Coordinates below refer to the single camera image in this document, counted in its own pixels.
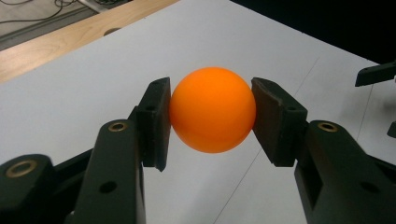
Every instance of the white table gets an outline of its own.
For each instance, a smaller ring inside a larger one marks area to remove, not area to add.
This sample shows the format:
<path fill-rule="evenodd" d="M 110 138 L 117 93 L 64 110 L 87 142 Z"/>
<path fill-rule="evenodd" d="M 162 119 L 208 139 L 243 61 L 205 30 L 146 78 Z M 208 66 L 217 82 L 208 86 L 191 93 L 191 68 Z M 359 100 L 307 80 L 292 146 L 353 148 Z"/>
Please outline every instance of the white table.
<path fill-rule="evenodd" d="M 355 88 L 374 63 L 230 1 L 183 0 L 0 85 L 0 162 L 41 153 L 58 164 L 93 147 L 99 128 L 125 119 L 150 81 L 172 88 L 205 66 L 250 83 L 271 79 L 308 109 L 344 126 L 370 155 L 396 163 L 393 82 Z M 145 169 L 148 224 L 306 223 L 293 168 L 275 168 L 251 134 L 210 155 L 171 133 L 168 163 Z"/>

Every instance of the ball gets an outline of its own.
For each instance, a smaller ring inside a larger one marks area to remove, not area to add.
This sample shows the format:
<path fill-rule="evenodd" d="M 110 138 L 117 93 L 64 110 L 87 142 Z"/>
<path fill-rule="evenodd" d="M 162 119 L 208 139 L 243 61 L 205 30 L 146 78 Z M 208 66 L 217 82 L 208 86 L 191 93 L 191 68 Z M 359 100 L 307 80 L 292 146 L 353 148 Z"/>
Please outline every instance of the ball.
<path fill-rule="evenodd" d="M 186 145 L 220 153 L 238 146 L 248 136 L 256 118 L 256 103 L 249 85 L 236 73 L 206 67 L 178 83 L 169 116 Z"/>

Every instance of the dark background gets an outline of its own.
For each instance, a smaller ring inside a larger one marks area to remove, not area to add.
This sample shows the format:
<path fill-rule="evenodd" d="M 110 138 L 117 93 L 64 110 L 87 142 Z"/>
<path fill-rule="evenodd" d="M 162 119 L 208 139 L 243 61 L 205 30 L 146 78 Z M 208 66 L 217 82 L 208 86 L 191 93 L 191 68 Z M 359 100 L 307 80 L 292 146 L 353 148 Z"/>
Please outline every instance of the dark background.
<path fill-rule="evenodd" d="M 396 60 L 392 1 L 232 1 L 375 63 Z"/>

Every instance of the ping pong ball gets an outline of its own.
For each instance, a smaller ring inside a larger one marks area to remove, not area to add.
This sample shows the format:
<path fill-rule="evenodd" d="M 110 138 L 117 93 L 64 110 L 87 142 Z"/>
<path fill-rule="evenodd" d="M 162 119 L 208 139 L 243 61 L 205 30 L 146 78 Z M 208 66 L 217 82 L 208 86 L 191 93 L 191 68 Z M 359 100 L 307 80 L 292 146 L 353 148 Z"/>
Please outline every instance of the ping pong ball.
<path fill-rule="evenodd" d="M 256 118 L 249 85 L 236 73 L 206 67 L 185 76 L 169 105 L 171 124 L 189 147 L 220 153 L 238 146 Z"/>

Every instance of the wooden strip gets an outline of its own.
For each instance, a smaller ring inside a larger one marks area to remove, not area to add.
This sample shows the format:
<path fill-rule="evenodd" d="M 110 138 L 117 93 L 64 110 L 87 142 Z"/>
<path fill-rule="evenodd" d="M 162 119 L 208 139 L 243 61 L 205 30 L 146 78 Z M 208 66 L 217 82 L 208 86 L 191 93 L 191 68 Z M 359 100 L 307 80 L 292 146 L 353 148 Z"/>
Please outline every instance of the wooden strip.
<path fill-rule="evenodd" d="M 178 0 L 134 0 L 62 29 L 0 51 L 0 83 L 172 5 Z"/>

